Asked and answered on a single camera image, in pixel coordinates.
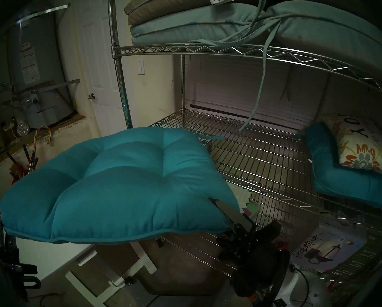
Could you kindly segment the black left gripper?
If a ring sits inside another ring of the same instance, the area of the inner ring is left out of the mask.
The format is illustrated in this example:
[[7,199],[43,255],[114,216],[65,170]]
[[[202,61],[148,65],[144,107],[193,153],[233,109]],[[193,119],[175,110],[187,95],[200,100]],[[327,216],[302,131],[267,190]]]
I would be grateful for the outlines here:
[[36,265],[20,262],[15,237],[6,236],[0,217],[0,305],[30,305],[27,289],[39,289]]

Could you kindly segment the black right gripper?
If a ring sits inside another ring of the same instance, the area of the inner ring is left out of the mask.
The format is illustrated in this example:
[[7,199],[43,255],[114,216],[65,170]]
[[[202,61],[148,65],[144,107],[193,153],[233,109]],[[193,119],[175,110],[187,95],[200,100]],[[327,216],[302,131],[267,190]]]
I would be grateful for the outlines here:
[[210,201],[225,216],[231,229],[217,237],[222,249],[218,258],[235,265],[230,284],[237,296],[250,297],[259,289],[271,287],[265,297],[276,297],[290,262],[289,251],[273,243],[280,235],[281,224],[274,220],[256,230],[255,223],[231,205],[219,199]]

